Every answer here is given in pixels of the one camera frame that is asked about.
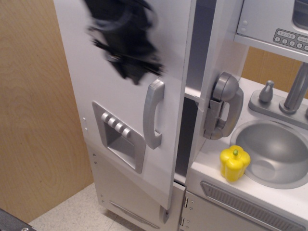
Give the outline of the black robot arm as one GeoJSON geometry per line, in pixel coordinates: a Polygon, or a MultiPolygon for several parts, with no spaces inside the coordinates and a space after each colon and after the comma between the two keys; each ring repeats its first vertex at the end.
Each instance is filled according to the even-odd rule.
{"type": "Polygon", "coordinates": [[[122,78],[137,85],[146,73],[162,75],[158,50],[147,37],[153,26],[147,15],[153,12],[150,4],[144,0],[87,0],[85,4],[93,22],[87,32],[122,78]]]}

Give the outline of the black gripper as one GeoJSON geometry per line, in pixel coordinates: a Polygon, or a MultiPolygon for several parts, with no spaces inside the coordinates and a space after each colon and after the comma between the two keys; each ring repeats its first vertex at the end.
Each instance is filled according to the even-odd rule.
{"type": "Polygon", "coordinates": [[[147,31],[151,21],[146,14],[122,14],[106,17],[91,15],[93,25],[88,33],[93,43],[104,50],[107,61],[124,79],[130,78],[135,85],[146,73],[161,76],[158,50],[148,39],[147,31]]]}

